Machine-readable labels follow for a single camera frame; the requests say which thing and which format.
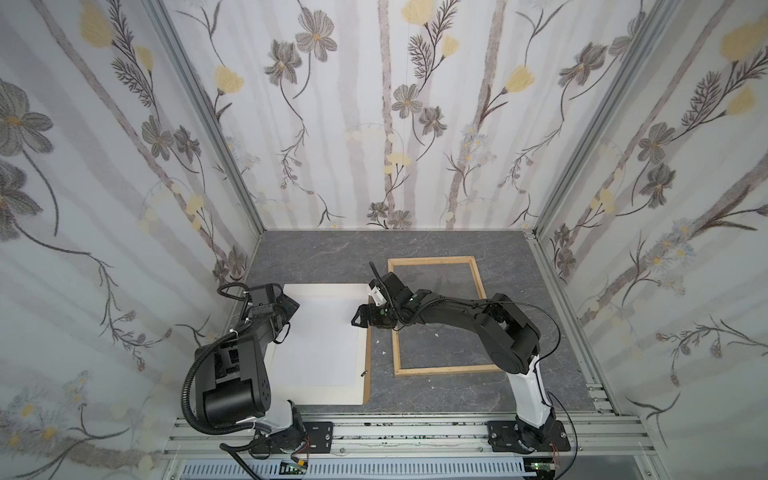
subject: wall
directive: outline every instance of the wall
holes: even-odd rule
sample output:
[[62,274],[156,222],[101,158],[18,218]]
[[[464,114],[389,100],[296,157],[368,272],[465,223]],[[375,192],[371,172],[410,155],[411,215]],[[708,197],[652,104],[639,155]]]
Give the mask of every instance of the wall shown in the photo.
[[0,44],[0,470],[159,477],[256,237],[140,3],[3,2]]
[[531,227],[652,2],[166,0],[267,228]]
[[540,241],[676,480],[765,478],[768,8],[685,2]]

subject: sheet of paper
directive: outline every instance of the sheet of paper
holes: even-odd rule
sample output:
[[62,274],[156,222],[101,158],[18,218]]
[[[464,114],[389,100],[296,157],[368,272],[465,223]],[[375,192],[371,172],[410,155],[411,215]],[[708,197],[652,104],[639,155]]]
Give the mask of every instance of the sheet of paper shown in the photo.
[[300,307],[285,342],[267,347],[273,394],[303,405],[362,404],[366,331],[350,321],[360,304],[367,303],[368,286],[289,284],[285,293]]

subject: empty picture frame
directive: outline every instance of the empty picture frame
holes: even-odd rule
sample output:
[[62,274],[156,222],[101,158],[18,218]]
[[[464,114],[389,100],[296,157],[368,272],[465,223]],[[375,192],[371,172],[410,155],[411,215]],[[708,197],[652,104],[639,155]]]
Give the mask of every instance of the empty picture frame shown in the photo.
[[[450,263],[467,263],[469,269],[472,272],[472,279],[475,281],[475,287],[477,288],[478,298],[485,298],[485,289],[482,286],[480,280],[480,272],[478,271],[478,265],[475,262],[475,258],[472,256],[466,257],[421,257],[421,258],[390,258],[387,262],[387,267],[390,272],[395,271],[396,266],[405,265],[440,265]],[[392,358],[395,367],[395,376],[415,376],[415,375],[446,375],[451,373],[489,373],[489,372],[501,372],[495,364],[490,363],[486,365],[463,365],[463,366],[435,366],[425,368],[404,369],[401,367],[400,362],[400,338],[398,333],[392,331]]]

